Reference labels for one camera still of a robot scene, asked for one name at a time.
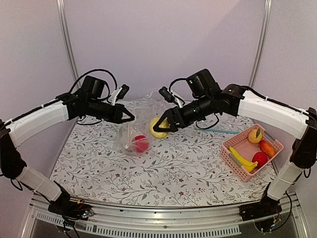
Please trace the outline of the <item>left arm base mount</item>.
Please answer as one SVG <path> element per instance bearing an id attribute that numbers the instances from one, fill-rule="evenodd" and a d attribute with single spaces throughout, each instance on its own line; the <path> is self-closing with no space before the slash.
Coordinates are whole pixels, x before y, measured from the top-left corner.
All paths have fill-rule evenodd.
<path id="1" fill-rule="evenodd" d="M 92 206 L 83 199 L 71 201 L 70 195 L 63 191 L 56 201 L 50 201 L 48 210 L 71 220 L 85 220 L 94 215 Z"/>

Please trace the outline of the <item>white toy cauliflower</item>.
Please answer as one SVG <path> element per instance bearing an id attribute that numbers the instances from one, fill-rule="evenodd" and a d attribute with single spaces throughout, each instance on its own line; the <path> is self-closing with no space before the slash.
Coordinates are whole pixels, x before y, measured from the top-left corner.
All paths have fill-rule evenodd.
<path id="1" fill-rule="evenodd" d="M 119 130 L 119 146 L 122 152 L 136 152 L 134 138 L 137 131 L 133 128 L 121 128 Z"/>

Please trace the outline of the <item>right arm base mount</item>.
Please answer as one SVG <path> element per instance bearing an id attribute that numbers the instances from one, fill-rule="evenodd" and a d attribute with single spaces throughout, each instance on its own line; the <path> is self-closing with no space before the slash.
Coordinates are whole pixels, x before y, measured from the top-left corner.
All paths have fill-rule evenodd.
<path id="1" fill-rule="evenodd" d="M 259 232 L 271 232 L 276 223 L 280 221 L 280 212 L 282 211 L 279 200 L 273 200 L 268 197 L 267 190 L 264 191 L 260 201 L 241 205 L 239 207 L 239 215 L 243 221 L 262 219 L 255 222 L 255 227 Z"/>

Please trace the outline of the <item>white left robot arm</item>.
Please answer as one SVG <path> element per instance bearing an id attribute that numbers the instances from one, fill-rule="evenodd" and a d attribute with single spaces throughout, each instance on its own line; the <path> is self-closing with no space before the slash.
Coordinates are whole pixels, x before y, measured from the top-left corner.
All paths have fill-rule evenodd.
<path id="1" fill-rule="evenodd" d="M 56 182 L 27 166 L 17 148 L 34 135 L 77 117 L 91 116 L 107 122 L 122 124 L 133 121 L 134 116 L 124 105 L 117 103 L 129 91 L 123 84 L 102 98 L 108 84 L 101 79 L 86 76 L 75 92 L 63 93 L 46 104 L 0 123 L 0 170 L 4 177 L 16 180 L 32 191 L 43 195 L 63 215 L 70 215 L 73 203 L 70 195 Z"/>

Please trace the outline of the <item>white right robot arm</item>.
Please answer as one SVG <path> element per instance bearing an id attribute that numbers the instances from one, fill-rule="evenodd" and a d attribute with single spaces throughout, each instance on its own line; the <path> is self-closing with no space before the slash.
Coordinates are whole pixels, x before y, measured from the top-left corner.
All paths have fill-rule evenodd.
<path id="1" fill-rule="evenodd" d="M 317 157 L 317 113 L 313 108 L 302 110 L 267 98 L 249 86 L 230 84 L 221 89 L 208 69 L 185 78 L 194 101 L 182 107 L 166 110 L 152 129 L 155 132 L 177 132 L 211 114 L 229 114 L 255 119 L 278 128 L 295 138 L 288 161 L 264 193 L 256 206 L 260 216 L 275 209 L 275 201 L 294 181 L 310 169 Z"/>

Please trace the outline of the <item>clear zip top bag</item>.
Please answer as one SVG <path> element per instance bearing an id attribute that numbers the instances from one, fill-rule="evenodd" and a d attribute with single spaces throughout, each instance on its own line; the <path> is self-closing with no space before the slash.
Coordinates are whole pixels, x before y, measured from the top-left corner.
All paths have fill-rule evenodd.
<path id="1" fill-rule="evenodd" d="M 143 106 L 133 109 L 132 113 L 135 119 L 119 128 L 112 148 L 129 156 L 140 156 L 149 150 L 152 143 L 149 124 L 155 117 L 155 112 L 152 108 Z"/>

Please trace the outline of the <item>yellow toy pear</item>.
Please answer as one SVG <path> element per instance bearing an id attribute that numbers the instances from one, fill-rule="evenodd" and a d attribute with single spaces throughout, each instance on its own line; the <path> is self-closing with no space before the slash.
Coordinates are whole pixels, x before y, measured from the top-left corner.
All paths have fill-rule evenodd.
<path id="1" fill-rule="evenodd" d="M 258 144 L 263 138 L 263 134 L 261 132 L 261 129 L 252 129 L 250 133 L 248 134 L 248 141 L 252 144 Z"/>

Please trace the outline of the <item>yellow toy lemon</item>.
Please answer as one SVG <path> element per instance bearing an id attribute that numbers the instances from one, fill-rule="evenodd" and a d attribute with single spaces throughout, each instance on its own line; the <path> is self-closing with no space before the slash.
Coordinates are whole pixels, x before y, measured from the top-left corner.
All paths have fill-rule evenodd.
<path id="1" fill-rule="evenodd" d="M 149 132 L 156 139 L 164 139 L 169 135 L 169 132 L 156 132 L 154 131 L 155 124 L 159 121 L 159 117 L 153 118 L 149 123 Z M 159 125 L 160 128 L 170 128 L 170 125 L 167 119 L 164 119 L 163 122 Z"/>

